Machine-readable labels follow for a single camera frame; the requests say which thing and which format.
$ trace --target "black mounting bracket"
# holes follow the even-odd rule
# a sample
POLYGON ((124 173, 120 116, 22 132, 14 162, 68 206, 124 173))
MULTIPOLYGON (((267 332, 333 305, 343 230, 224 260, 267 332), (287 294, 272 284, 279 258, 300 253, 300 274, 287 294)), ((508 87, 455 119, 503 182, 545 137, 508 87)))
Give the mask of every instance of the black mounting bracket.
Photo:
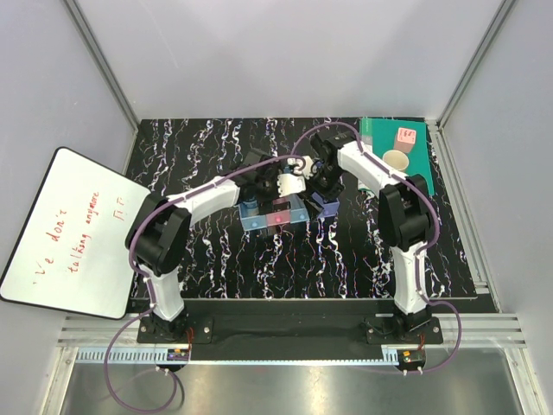
POLYGON ((323 139, 323 134, 318 132, 309 140, 321 162, 314 165, 316 170, 305 184, 309 195, 316 192, 325 201, 333 201, 344 190, 344 185, 340 183, 344 170, 338 164, 338 150, 351 143, 353 138, 350 133, 341 133, 323 139))
MULTIPOLYGON (((427 198, 428 185, 421 175, 406 178, 427 198)), ((407 252, 418 242, 429 240, 434 222, 424 202, 403 183, 387 185, 378 196, 378 230, 384 242, 407 252)))
POLYGON ((210 316, 190 316, 186 309, 172 322, 162 320, 152 313, 140 321, 138 343, 188 343, 208 344, 213 334, 210 316))
MULTIPOLYGON (((151 193, 144 199, 124 241, 127 249, 138 228, 158 207, 167 203, 163 196, 151 193)), ((144 229, 137 242, 137 259, 158 277, 174 270, 183 258, 192 215, 187 209, 171 206, 158 214, 144 229)))
POLYGON ((394 316, 367 317, 365 319, 366 340, 371 345, 421 343, 424 335, 425 344, 443 344, 442 326, 437 317, 431 317, 423 326, 409 332, 399 334, 394 316))

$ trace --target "pink cube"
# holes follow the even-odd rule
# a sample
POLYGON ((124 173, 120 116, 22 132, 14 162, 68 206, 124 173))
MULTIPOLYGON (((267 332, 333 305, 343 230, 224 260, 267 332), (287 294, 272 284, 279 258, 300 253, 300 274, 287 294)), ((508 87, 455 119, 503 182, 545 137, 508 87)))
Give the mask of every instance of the pink cube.
POLYGON ((268 227, 284 225, 285 223, 290 223, 290 211, 281 210, 280 212, 275 212, 273 214, 266 214, 265 218, 267 218, 268 227))
POLYGON ((409 128, 398 128, 396 141, 394 142, 394 150, 399 150, 402 153, 409 154, 413 150, 416 143, 416 131, 409 128))

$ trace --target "black tabletop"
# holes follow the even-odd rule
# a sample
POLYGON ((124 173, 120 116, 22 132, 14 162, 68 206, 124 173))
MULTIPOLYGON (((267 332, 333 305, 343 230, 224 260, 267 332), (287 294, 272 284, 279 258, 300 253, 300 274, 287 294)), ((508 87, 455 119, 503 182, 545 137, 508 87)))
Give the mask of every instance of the black tabletop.
MULTIPOLYGON (((144 120, 127 177, 171 195, 197 187, 235 168, 249 149, 288 154, 313 125, 330 118, 144 120)), ((359 127, 359 118, 332 118, 359 127)), ((340 127, 331 127, 341 131, 340 127)), ((433 145, 427 144, 442 231, 426 260, 429 295, 476 297, 433 145)), ((308 142, 301 154, 313 154, 308 142)), ((179 270, 187 298, 370 298, 395 290, 391 251, 378 235, 378 200, 343 175, 335 218, 245 232, 236 208, 197 223, 179 270)), ((131 298, 144 298, 135 281, 131 298)))

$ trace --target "gray wall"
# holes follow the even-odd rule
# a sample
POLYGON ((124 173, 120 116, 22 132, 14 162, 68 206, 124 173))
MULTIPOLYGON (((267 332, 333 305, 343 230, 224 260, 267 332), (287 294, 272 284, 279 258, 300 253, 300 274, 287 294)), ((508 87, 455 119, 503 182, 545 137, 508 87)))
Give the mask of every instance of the gray wall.
MULTIPOLYGON (((56 147, 121 169, 132 130, 60 0, 0 2, 0 270, 56 147)), ((35 414, 64 314, 0 303, 0 413, 35 414)))
POLYGON ((518 2, 446 125, 505 311, 553 407, 553 2, 518 2))
POLYGON ((438 117, 501 2, 77 3, 139 118, 232 118, 438 117))

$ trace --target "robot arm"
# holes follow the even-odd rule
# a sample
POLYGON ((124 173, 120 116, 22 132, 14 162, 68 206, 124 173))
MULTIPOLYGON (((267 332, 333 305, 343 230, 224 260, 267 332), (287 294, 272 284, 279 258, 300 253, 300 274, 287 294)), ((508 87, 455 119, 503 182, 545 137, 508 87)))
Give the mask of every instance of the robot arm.
MULTIPOLYGON (((313 164, 308 160, 303 170, 294 169, 295 174, 264 168, 224 182, 216 177, 202 185, 206 189, 200 193, 198 189, 192 189, 168 197, 169 200, 184 200, 155 218, 137 243, 137 258, 151 276, 156 292, 154 313, 157 316, 171 322, 184 310, 177 280, 178 264, 187 243, 188 229, 194 223, 252 197, 267 201, 291 193, 299 193, 303 198, 317 193, 326 200, 335 199, 343 189, 340 177, 345 170, 359 178, 378 196, 378 228, 382 239, 391 246, 394 258, 394 300, 398 314, 402 317, 402 331, 411 331, 430 319, 429 308, 416 289, 416 275, 420 278, 418 285, 425 287, 425 252, 419 253, 418 259, 415 255, 433 230, 426 207, 398 179, 369 163, 358 144, 350 137, 339 135, 323 142, 315 135, 311 144, 319 154, 320 161, 313 164)), ((363 144, 363 150, 372 153, 370 145, 363 144)), ((406 177, 395 170, 394 175, 405 178, 428 194, 426 182, 421 176, 406 177)), ((165 201, 154 194, 146 198, 125 241, 127 247, 138 226, 165 201)))

